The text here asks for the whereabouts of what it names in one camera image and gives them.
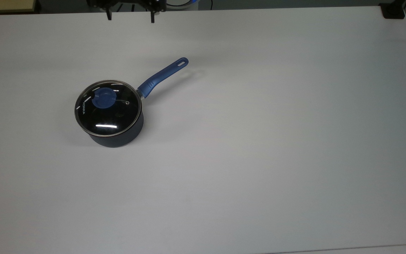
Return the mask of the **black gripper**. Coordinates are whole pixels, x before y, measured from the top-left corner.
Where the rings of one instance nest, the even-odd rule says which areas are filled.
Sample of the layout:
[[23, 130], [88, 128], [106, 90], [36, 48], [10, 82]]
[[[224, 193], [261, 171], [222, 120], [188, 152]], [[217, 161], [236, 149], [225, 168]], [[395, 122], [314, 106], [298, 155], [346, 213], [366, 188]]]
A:
[[166, 11], [166, 0], [87, 0], [90, 7], [101, 8], [106, 10], [108, 20], [112, 20], [111, 8], [118, 3], [140, 5], [143, 9], [147, 9], [151, 14], [151, 23], [155, 23], [156, 11]]

